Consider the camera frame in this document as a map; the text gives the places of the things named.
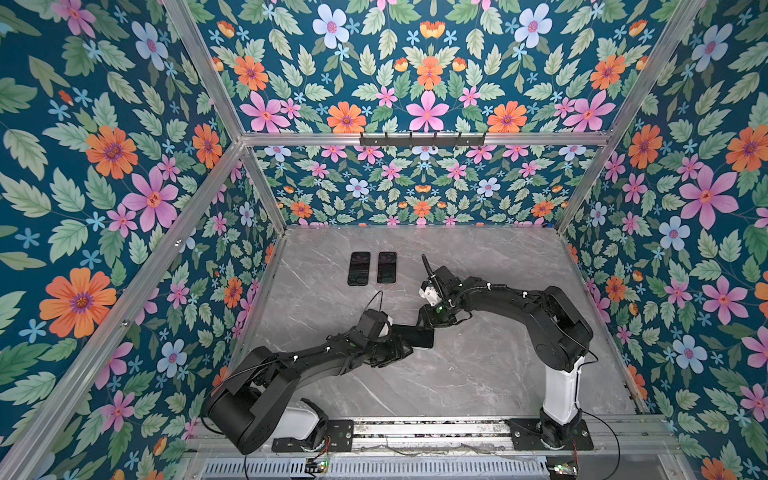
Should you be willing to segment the black smartphone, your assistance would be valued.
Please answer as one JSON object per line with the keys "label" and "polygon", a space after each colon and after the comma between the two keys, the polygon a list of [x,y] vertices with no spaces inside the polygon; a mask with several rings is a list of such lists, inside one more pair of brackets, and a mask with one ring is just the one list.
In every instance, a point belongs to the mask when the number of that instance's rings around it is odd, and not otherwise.
{"label": "black smartphone", "polygon": [[435,332],[432,329],[394,325],[394,330],[412,348],[432,349],[434,347]]}

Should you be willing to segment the pink phone case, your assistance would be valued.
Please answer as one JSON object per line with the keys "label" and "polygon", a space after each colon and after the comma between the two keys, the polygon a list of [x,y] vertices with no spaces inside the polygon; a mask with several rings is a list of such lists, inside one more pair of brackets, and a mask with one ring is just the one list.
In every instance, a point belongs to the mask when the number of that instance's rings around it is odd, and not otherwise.
{"label": "pink phone case", "polygon": [[395,284],[397,281],[397,253],[384,251],[378,254],[377,277],[378,284]]}

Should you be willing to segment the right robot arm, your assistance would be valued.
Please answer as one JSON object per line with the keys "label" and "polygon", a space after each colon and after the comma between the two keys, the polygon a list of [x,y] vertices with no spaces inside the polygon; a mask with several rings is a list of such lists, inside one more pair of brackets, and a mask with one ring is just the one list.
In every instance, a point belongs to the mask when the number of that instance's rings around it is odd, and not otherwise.
{"label": "right robot arm", "polygon": [[464,312],[492,313],[522,324],[537,358],[545,365],[545,394],[539,427],[533,431],[550,449],[573,439],[582,420],[579,399],[581,369],[591,353],[593,330],[569,297],[556,286],[525,290],[470,276],[460,278],[447,267],[425,266],[427,279],[419,295],[426,301],[417,326],[457,326]]}

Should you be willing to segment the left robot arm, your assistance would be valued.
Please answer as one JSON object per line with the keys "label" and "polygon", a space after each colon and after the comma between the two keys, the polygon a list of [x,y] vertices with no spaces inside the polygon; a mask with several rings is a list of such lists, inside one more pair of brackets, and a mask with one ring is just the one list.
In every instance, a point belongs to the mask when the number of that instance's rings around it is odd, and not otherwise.
{"label": "left robot arm", "polygon": [[306,451],[322,449],[328,416],[306,398],[301,401],[307,412],[291,407],[297,390],[363,365],[386,367],[433,344],[431,333],[394,324],[385,312],[367,309],[356,325],[328,336],[320,345],[296,352],[253,349],[213,389],[203,413],[245,455],[275,439],[290,440]]}

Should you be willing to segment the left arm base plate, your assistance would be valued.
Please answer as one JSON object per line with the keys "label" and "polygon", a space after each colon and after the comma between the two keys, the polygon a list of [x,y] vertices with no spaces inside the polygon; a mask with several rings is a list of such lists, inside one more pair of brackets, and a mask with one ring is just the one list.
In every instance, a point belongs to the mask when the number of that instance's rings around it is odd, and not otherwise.
{"label": "left arm base plate", "polygon": [[307,454],[350,452],[354,430],[355,422],[352,420],[329,420],[321,422],[305,439],[275,438],[271,450],[274,453]]}

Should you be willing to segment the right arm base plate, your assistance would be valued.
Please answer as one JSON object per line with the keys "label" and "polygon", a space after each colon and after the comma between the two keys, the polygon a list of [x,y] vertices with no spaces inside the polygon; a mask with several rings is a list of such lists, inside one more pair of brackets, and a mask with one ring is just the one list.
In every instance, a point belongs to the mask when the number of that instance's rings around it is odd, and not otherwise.
{"label": "right arm base plate", "polygon": [[587,423],[579,415],[566,425],[539,418],[509,418],[504,423],[510,429],[514,448],[519,451],[573,448],[592,451],[595,448]]}

